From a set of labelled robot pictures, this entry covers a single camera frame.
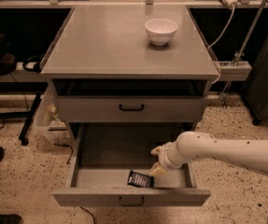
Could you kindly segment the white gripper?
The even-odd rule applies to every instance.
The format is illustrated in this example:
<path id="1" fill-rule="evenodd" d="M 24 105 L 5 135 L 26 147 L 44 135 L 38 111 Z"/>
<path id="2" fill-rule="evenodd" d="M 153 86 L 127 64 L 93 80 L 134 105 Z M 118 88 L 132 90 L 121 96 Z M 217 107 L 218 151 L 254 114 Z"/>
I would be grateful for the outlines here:
<path id="1" fill-rule="evenodd" d="M 160 163 L 155 162 L 148 174 L 151 176 L 165 175 L 167 170 L 179 169 L 187 159 L 181 154 L 176 142 L 168 142 L 150 151 L 152 156 L 160 154 Z"/>

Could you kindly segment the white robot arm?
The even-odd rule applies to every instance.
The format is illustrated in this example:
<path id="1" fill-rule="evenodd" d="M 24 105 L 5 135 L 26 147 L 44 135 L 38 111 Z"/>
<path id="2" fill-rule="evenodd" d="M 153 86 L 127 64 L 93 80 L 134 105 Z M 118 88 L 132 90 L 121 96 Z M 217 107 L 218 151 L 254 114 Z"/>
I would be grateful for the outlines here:
<path id="1" fill-rule="evenodd" d="M 202 159 L 223 161 L 268 176 L 268 140 L 225 140 L 210 133 L 184 132 L 176 141 L 155 147 L 150 154 L 157 157 L 149 170 L 154 176 Z"/>

